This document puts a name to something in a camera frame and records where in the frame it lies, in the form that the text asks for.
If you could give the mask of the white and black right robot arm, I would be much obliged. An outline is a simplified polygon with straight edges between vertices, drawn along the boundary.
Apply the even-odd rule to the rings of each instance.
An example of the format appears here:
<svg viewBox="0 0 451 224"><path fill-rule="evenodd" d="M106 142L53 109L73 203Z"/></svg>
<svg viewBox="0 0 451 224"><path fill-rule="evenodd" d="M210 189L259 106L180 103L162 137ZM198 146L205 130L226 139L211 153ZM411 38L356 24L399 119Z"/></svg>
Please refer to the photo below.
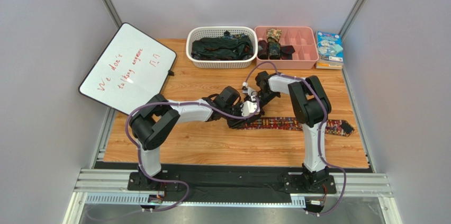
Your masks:
<svg viewBox="0 0 451 224"><path fill-rule="evenodd" d="M310 193L337 193L333 176L325 158L325 132L331 103L317 76L307 78L284 74L257 74L257 96L266 104L280 94L290 97L294 116L304 133L303 172L299 181L303 190Z"/></svg>

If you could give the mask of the multicoloured checked patterned tie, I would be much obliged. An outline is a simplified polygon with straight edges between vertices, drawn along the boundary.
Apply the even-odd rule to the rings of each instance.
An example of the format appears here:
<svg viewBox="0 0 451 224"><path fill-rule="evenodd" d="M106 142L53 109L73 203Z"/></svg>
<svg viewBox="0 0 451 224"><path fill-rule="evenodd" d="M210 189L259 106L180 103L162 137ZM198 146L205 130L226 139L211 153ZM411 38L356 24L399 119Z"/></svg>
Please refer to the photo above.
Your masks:
<svg viewBox="0 0 451 224"><path fill-rule="evenodd" d="M346 120L328 119L325 123L325 134L349 137L355 131L354 127ZM240 130L274 129L302 131L301 124L294 117L263 117L249 124L245 124Z"/></svg>

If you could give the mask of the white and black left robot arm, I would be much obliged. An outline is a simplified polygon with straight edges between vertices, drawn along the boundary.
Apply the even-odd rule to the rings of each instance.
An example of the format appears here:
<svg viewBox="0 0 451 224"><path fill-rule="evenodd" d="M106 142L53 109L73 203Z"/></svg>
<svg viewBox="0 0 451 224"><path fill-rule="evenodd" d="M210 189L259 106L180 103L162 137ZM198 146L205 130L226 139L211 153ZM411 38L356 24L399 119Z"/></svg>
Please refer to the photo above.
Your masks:
<svg viewBox="0 0 451 224"><path fill-rule="evenodd" d="M196 101L176 102L155 95L132 111L125 123L126 136L138 151L138 172L130 179L128 189L156 190L169 182L160 173L160 147L175 125L226 119L230 128L241 128L259 118L263 106L256 93L242 100L231 86Z"/></svg>

